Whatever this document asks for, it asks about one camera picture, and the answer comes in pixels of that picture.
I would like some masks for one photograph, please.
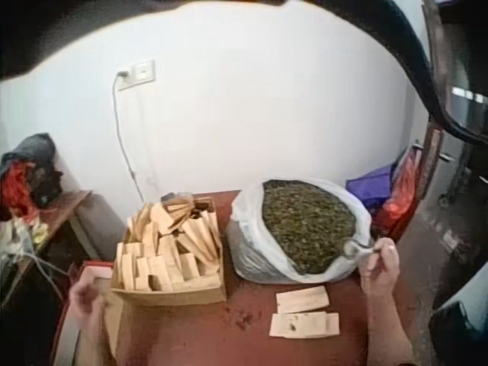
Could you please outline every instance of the wall socket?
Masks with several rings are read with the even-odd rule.
[[[117,81],[119,91],[156,80],[154,59],[132,65],[125,71],[128,72],[128,75],[124,78],[119,77]]]

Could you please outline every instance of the red cloth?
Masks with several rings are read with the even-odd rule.
[[[28,223],[39,214],[26,179],[26,173],[32,166],[31,162],[14,161],[2,178],[2,206]]]

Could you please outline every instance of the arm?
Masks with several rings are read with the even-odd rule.
[[[108,333],[104,324],[105,302],[93,285],[93,278],[82,276],[71,287],[69,300],[78,318],[82,335],[91,345],[94,366],[117,366],[111,354]]]
[[[413,362],[412,344],[403,331],[393,289],[400,274],[398,252],[391,239],[378,240],[361,266],[361,286],[368,303],[368,366]]]

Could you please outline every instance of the white plastic bag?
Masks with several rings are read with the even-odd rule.
[[[339,256],[321,274],[298,274],[262,219],[263,183],[267,180],[240,191],[232,203],[227,239],[239,276],[266,284],[336,281],[348,276],[363,256],[372,253],[369,234],[371,216],[359,199],[330,181],[287,178],[315,185],[334,194],[356,217],[355,234],[352,240],[345,243],[345,248],[349,248],[347,257]]]

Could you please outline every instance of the wooden table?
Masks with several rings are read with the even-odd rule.
[[[81,204],[81,202],[89,196],[91,191],[77,191],[62,193],[57,197],[46,210],[40,212],[40,221],[46,223],[48,226],[48,234],[45,240],[36,246],[36,254],[39,255],[48,246],[50,240],[56,234],[58,229],[66,221],[69,221],[73,231],[76,234],[77,239],[83,246],[83,249],[92,258],[99,258],[94,251],[92,245],[89,243],[88,238],[82,230],[82,227],[75,215],[75,209]],[[17,287],[21,284],[23,278],[31,268],[34,261],[31,258],[24,257],[18,263],[18,272],[12,281],[8,293],[5,295],[2,301],[2,308],[9,302],[12,294],[16,291]]]
[[[207,194],[226,228],[233,192]],[[205,306],[143,308],[127,304],[117,343],[119,365],[363,365],[368,333],[358,276],[327,284],[328,312],[339,312],[341,335],[329,339],[279,339],[268,335],[277,292],[306,285],[262,285],[243,280],[224,257],[228,301]],[[403,325],[412,321],[413,299],[400,283],[396,303]]]

